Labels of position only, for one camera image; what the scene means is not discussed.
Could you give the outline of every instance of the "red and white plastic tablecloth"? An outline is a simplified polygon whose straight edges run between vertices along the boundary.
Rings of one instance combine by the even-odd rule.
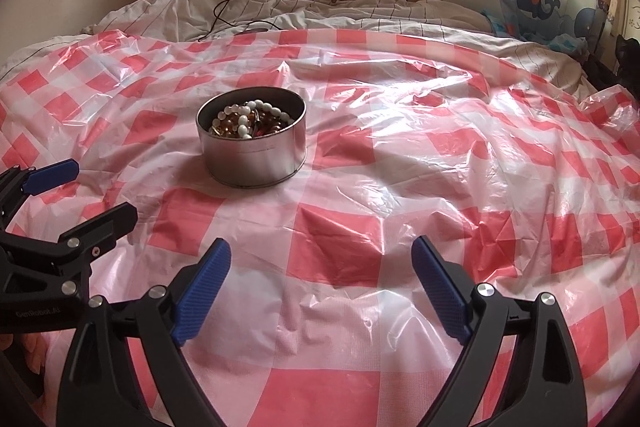
[[[201,157],[198,108],[247,86],[308,106],[305,166],[276,187],[223,187]],[[592,425],[640,362],[640,119],[622,88],[578,104],[498,58],[375,32],[179,44],[106,32],[9,78],[0,122],[6,167],[81,166],[77,182],[31,198],[13,231],[56,241],[117,203],[138,208],[135,231],[94,263],[92,295],[138,298],[216,237],[231,244],[229,276],[184,347],[229,427],[418,423],[461,350],[412,270],[421,234],[476,282],[557,296]],[[50,337],[50,423],[71,336]]]

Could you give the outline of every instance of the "bed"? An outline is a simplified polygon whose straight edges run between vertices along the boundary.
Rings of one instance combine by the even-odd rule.
[[[460,353],[406,255],[426,234],[476,282],[557,296],[596,425],[640,361],[629,93],[596,92],[572,58],[496,38],[483,15],[447,2],[233,0],[214,25],[220,1],[136,1],[0,68],[5,165],[81,165],[76,183],[32,198],[13,231],[55,240],[117,203],[137,206],[134,233],[94,266],[92,294],[110,301],[228,240],[229,280],[184,353],[234,427],[416,424]],[[257,20],[249,27],[267,31],[247,32]],[[257,85],[306,100],[308,160],[247,197],[206,173],[194,117],[216,94]],[[71,336],[48,335],[50,425]]]

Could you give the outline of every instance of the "checkered tablecloth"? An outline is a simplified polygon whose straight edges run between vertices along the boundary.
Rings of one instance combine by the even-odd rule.
[[[263,85],[305,99],[306,164],[276,187],[222,187],[196,111]],[[622,88],[578,105],[498,58],[374,32],[180,44],[106,32],[9,78],[0,123],[5,166],[81,165],[76,183],[31,198],[15,232],[55,241],[117,203],[138,208],[135,231],[94,263],[92,293],[140,297],[228,240],[231,272],[184,353],[229,427],[417,424],[460,353],[412,271],[421,234],[505,295],[555,293],[592,425],[640,362],[640,119]],[[50,339],[50,422],[71,334]]]

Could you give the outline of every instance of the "round silver container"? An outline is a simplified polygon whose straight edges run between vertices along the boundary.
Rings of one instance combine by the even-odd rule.
[[[269,136],[238,140],[209,134],[211,122],[227,105],[249,100],[269,102],[294,123]],[[296,93],[279,87],[245,87],[212,98],[198,111],[196,124],[204,160],[220,183],[240,188],[268,187],[293,176],[306,157],[306,105]]]

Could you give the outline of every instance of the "blue gripper pad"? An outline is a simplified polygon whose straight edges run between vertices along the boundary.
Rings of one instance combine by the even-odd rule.
[[[33,171],[22,184],[22,191],[28,196],[37,196],[52,188],[60,187],[78,178],[80,166],[75,160],[65,160],[55,165]]]
[[[472,334],[466,301],[444,269],[439,255],[419,237],[411,248],[411,260],[444,330],[464,346]]]
[[[226,241],[217,239],[204,254],[198,272],[175,305],[175,326],[171,336],[176,344],[183,346],[198,336],[230,268],[231,247]]]

